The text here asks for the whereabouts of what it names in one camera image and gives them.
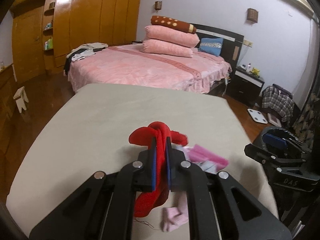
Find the red cloth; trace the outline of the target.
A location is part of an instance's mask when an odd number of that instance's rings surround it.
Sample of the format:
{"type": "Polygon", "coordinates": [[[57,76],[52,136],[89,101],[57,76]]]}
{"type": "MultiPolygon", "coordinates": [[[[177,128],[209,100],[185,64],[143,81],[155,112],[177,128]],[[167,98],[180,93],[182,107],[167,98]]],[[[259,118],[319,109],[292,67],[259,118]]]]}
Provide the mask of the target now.
{"type": "Polygon", "coordinates": [[[168,198],[168,179],[166,168],[166,143],[167,138],[174,144],[186,146],[188,138],[186,135],[172,131],[165,123],[155,121],[147,127],[140,127],[129,136],[129,143],[146,146],[151,149],[152,139],[156,139],[156,184],[152,192],[141,193],[135,202],[134,216],[146,217],[150,211],[163,205],[168,198]]]}

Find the black trash bin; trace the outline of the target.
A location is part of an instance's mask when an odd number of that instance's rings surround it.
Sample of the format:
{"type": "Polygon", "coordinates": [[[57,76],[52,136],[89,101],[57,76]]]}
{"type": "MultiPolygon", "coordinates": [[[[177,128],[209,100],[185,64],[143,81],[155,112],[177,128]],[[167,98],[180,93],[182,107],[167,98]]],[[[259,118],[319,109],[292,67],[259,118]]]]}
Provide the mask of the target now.
{"type": "Polygon", "coordinates": [[[274,135],[276,137],[280,137],[280,138],[286,138],[286,139],[291,138],[291,139],[293,139],[295,141],[300,142],[288,130],[280,128],[280,127],[276,127],[276,126],[269,126],[269,127],[264,128],[259,133],[259,135],[256,137],[256,139],[253,141],[253,145],[258,146],[259,148],[262,148],[263,150],[266,150],[266,151],[276,155],[279,158],[304,159],[304,160],[308,160],[310,158],[311,150],[310,150],[310,152],[299,152],[296,148],[292,147],[291,145],[289,145],[288,149],[281,150],[281,149],[273,147],[273,146],[271,146],[269,144],[264,143],[262,137],[266,133],[270,133],[270,134],[272,134],[272,135],[274,135]]]}

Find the framed picture on floor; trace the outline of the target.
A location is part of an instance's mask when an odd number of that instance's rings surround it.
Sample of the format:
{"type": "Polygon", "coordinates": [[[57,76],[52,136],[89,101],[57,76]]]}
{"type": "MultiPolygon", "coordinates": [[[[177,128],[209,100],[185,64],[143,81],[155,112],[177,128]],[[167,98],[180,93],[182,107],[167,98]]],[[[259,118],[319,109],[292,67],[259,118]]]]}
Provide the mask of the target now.
{"type": "Polygon", "coordinates": [[[271,123],[272,125],[276,127],[282,127],[281,122],[278,118],[276,118],[274,115],[271,113],[267,114],[268,122],[271,123]]]}

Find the white bathroom scale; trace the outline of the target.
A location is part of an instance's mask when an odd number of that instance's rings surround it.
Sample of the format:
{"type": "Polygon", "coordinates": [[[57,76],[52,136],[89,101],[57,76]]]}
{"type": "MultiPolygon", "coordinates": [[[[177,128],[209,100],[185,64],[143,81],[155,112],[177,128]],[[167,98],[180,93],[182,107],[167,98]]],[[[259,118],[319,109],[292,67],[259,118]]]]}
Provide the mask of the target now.
{"type": "Polygon", "coordinates": [[[257,111],[257,110],[251,109],[251,108],[248,108],[247,111],[248,111],[248,114],[253,119],[253,121],[260,123],[260,124],[267,124],[268,123],[268,120],[265,118],[263,113],[261,113],[260,111],[257,111]]]}

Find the pink cloth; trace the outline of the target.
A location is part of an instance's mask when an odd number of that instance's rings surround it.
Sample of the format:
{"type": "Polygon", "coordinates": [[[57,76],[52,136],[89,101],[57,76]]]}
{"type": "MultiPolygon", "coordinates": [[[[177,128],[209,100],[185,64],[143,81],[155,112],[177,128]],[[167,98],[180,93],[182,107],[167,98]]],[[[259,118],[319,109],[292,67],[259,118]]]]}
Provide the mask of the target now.
{"type": "MultiPolygon", "coordinates": [[[[198,165],[204,172],[217,174],[228,166],[229,161],[212,151],[195,144],[193,147],[175,145],[175,149],[184,153],[185,159],[198,165]]],[[[173,207],[162,209],[162,231],[172,232],[189,222],[187,195],[178,193],[177,203],[173,207]]]]}

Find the plaid clothes pile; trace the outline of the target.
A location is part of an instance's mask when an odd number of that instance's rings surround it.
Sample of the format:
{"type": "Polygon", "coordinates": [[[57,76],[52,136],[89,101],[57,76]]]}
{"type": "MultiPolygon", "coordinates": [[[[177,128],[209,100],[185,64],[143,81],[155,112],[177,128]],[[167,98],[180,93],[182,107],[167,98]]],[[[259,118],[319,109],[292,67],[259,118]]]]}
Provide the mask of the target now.
{"type": "Polygon", "coordinates": [[[289,124],[293,117],[295,103],[290,92],[273,84],[263,90],[261,107],[275,111],[281,117],[281,122],[289,124]]]}

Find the black nightstand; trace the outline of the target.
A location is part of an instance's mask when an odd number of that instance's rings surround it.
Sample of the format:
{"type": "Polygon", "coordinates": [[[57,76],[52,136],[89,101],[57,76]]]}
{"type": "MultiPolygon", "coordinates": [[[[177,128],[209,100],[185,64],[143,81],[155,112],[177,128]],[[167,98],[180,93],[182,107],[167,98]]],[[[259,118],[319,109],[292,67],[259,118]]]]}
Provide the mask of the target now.
{"type": "Polygon", "coordinates": [[[256,77],[241,67],[236,67],[227,86],[226,94],[248,107],[253,107],[264,84],[262,77],[256,77]]]}

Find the yellow toy on nightstand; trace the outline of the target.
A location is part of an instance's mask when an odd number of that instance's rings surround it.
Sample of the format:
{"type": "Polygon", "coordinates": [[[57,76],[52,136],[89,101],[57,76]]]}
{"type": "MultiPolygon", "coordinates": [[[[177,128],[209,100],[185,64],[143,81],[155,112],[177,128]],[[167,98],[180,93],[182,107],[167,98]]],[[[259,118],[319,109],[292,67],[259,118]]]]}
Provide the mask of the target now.
{"type": "Polygon", "coordinates": [[[255,68],[255,67],[253,67],[253,68],[251,69],[251,74],[254,75],[254,76],[256,76],[256,77],[259,77],[259,76],[260,76],[260,70],[257,69],[257,68],[255,68]]]}

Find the white bottle on nightstand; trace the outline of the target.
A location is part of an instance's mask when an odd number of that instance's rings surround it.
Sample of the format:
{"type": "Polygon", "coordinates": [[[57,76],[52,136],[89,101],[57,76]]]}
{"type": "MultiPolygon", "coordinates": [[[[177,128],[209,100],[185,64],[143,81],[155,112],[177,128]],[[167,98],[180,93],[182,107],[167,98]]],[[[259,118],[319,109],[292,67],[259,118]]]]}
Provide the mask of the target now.
{"type": "Polygon", "coordinates": [[[246,68],[246,72],[250,72],[251,71],[251,69],[252,69],[252,66],[251,66],[251,64],[249,63],[248,65],[247,65],[247,68],[246,68]]]}

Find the black headboard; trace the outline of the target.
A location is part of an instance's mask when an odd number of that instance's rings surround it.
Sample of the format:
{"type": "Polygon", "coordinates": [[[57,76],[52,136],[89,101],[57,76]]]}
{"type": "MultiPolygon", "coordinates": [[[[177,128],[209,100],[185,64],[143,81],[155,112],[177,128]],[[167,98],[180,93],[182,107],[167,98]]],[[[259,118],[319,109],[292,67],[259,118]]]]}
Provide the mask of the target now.
{"type": "Polygon", "coordinates": [[[197,35],[199,39],[202,38],[222,38],[222,49],[220,56],[224,58],[226,62],[228,62],[232,70],[234,70],[238,65],[238,60],[242,48],[242,44],[244,41],[244,35],[234,33],[232,31],[210,27],[207,25],[201,25],[193,23],[196,27],[197,35]]]}

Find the blue cushion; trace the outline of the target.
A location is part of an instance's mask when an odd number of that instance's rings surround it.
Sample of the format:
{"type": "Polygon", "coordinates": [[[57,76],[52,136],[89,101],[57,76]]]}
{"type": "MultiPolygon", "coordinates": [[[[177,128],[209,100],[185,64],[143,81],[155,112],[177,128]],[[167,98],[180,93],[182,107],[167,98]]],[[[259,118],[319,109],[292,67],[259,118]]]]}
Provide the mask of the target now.
{"type": "Polygon", "coordinates": [[[220,56],[222,46],[223,38],[202,38],[200,40],[199,51],[220,56]]]}

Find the small white stool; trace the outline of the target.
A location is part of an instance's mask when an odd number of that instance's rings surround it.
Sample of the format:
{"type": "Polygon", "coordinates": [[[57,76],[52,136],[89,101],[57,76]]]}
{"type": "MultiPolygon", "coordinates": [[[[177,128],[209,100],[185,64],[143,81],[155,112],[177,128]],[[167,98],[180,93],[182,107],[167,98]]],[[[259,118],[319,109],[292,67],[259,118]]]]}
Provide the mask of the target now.
{"type": "Polygon", "coordinates": [[[27,110],[27,107],[26,107],[26,104],[25,103],[28,103],[29,102],[29,99],[27,97],[27,94],[26,94],[26,91],[25,91],[25,87],[22,86],[20,87],[16,93],[14,94],[13,96],[13,99],[15,100],[16,102],[16,105],[17,105],[17,108],[18,108],[18,111],[19,113],[22,113],[22,111],[26,111],[27,110]]]}

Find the pink bed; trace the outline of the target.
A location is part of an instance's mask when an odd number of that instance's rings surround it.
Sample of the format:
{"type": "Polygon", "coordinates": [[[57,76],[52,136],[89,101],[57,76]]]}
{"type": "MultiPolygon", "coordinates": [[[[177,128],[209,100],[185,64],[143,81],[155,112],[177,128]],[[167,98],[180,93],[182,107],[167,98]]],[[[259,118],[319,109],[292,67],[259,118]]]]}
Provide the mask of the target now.
{"type": "Polygon", "coordinates": [[[141,44],[133,44],[109,47],[71,62],[66,75],[75,92],[90,83],[110,83],[207,94],[231,71],[220,56],[196,50],[191,58],[148,54],[141,44]]]}

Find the lower pink pillow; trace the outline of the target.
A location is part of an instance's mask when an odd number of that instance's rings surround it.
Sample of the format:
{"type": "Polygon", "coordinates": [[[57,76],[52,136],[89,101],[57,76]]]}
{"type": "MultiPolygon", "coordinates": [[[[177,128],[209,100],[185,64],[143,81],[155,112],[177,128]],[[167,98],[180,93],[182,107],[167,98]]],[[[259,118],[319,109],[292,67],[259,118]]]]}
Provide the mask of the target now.
{"type": "Polygon", "coordinates": [[[193,57],[191,48],[156,39],[144,40],[141,51],[149,54],[165,54],[187,58],[193,57]]]}

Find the brown dotted bolster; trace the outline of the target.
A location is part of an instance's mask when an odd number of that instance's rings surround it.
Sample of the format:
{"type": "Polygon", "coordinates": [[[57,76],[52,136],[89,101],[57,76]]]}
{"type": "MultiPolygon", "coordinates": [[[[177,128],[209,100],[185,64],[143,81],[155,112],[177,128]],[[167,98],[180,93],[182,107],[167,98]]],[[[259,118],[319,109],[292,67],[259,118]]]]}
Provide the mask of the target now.
{"type": "Polygon", "coordinates": [[[153,15],[151,18],[151,24],[168,27],[170,29],[175,29],[190,34],[195,34],[197,31],[197,28],[191,23],[179,21],[177,19],[164,16],[153,15]]]}

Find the clothes pile on bed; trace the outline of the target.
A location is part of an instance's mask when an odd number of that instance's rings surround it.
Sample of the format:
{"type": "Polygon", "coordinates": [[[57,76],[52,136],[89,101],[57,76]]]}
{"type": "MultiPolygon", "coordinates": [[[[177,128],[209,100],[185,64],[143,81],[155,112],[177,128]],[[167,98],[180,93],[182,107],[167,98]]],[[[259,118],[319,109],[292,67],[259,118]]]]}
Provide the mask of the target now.
{"type": "Polygon", "coordinates": [[[94,42],[94,43],[86,43],[82,44],[79,47],[73,49],[69,54],[66,55],[66,61],[63,68],[64,75],[67,76],[71,63],[75,61],[79,61],[85,59],[86,57],[90,57],[95,55],[96,52],[102,51],[108,48],[108,44],[94,42]]]}

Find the wooden wardrobe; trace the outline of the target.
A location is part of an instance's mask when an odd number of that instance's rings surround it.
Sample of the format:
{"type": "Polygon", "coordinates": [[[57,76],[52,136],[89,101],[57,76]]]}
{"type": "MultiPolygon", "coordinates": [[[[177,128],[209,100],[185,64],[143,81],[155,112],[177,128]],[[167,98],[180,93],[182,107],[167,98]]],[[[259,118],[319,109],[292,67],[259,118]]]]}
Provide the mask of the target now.
{"type": "Polygon", "coordinates": [[[93,42],[136,38],[140,0],[15,0],[12,54],[19,83],[62,70],[65,56],[93,42]]]}

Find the wall lamp right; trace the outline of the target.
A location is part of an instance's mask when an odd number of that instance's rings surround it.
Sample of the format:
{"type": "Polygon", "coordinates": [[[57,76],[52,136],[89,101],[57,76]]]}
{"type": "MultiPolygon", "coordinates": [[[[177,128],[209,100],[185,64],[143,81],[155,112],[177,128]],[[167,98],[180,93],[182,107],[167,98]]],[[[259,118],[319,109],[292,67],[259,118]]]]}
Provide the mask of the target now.
{"type": "Polygon", "coordinates": [[[258,23],[259,12],[253,8],[247,9],[247,20],[251,23],[258,23]]]}

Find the wall lamp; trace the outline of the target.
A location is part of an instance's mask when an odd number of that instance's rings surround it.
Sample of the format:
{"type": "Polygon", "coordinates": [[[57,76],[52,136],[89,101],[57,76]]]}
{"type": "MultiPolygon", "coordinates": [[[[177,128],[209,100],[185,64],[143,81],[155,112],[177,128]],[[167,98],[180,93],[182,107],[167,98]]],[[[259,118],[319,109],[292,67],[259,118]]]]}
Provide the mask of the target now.
{"type": "Polygon", "coordinates": [[[253,8],[247,9],[247,20],[251,23],[258,23],[259,12],[253,8]]]}
{"type": "Polygon", "coordinates": [[[154,9],[156,11],[159,11],[162,9],[162,1],[156,1],[155,4],[154,4],[154,9]]]}

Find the wall lamp left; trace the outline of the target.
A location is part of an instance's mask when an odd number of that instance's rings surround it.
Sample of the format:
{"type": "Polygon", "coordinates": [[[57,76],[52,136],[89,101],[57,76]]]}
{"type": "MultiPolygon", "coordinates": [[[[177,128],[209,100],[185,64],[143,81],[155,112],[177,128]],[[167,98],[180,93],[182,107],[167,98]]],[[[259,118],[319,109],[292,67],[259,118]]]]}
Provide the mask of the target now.
{"type": "Polygon", "coordinates": [[[156,1],[155,4],[154,4],[154,9],[156,11],[159,11],[162,9],[162,1],[156,1]]]}

